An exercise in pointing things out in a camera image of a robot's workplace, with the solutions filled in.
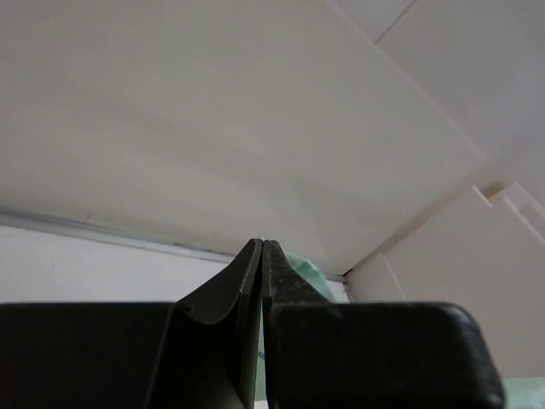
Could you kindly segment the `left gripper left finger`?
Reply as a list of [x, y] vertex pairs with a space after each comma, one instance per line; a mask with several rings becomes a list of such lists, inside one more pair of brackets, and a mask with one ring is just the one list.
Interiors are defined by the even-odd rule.
[[263, 243], [177, 302], [5, 303], [4, 408], [251, 408]]

